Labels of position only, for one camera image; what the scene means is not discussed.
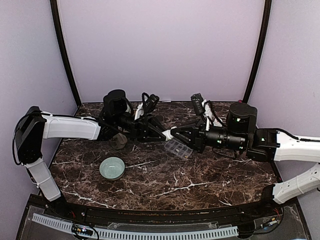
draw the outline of bowl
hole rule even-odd
[[[111,181],[118,180],[125,173],[125,163],[118,157],[105,159],[99,167],[100,174]]]

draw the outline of black frame post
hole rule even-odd
[[[271,12],[271,4],[272,4],[272,0],[265,0],[258,45],[256,47],[256,52],[255,52],[255,56],[254,56],[254,60],[253,60],[253,65],[252,65],[250,77],[249,77],[249,80],[248,80],[248,83],[247,83],[247,86],[245,89],[245,93],[243,96],[243,100],[242,100],[242,102],[246,103],[246,104],[249,101],[252,89],[255,84],[262,52],[264,49],[266,35],[267,35],[267,29],[268,29],[268,23],[269,23],[269,18],[270,18],[270,12]]]
[[[52,12],[53,24],[54,24],[54,28],[55,28],[56,39],[58,41],[65,73],[68,78],[69,85],[70,85],[75,103],[76,103],[77,107],[80,107],[82,102],[81,102],[81,99],[79,96],[79,92],[78,92],[78,89],[76,86],[76,82],[75,82],[74,75],[71,70],[71,66],[70,66],[70,62],[69,62],[69,58],[68,58],[68,54],[67,54],[65,40],[64,40],[64,36],[63,36],[62,28],[61,28],[57,0],[50,0],[50,5],[51,5],[51,12]]]

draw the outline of light green bowl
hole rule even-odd
[[[125,173],[125,163],[118,157],[109,157],[100,164],[101,175],[111,181],[118,180]]]

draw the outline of white slotted strip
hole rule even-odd
[[[48,216],[33,214],[33,222],[47,226],[58,231],[72,234],[72,223],[54,219]],[[226,227],[220,229],[212,229],[205,231],[190,231],[190,232],[131,232],[131,231],[116,231],[95,227],[99,233],[101,240],[216,240],[238,236],[238,227]],[[91,236],[92,239],[97,239],[96,233]]]

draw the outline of wall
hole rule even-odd
[[[15,239],[30,193],[25,167],[14,164],[14,127],[31,106],[73,114],[76,104],[61,60],[50,1],[2,0],[0,7],[0,238]],[[46,163],[59,140],[46,140]]]
[[[264,1],[60,0],[60,18],[83,102],[110,90],[162,100],[242,99]]]
[[[258,126],[295,135],[320,136],[320,1],[273,1],[265,47],[249,103],[258,108]],[[314,166],[281,162],[284,180]],[[312,239],[320,236],[320,193],[299,197]]]

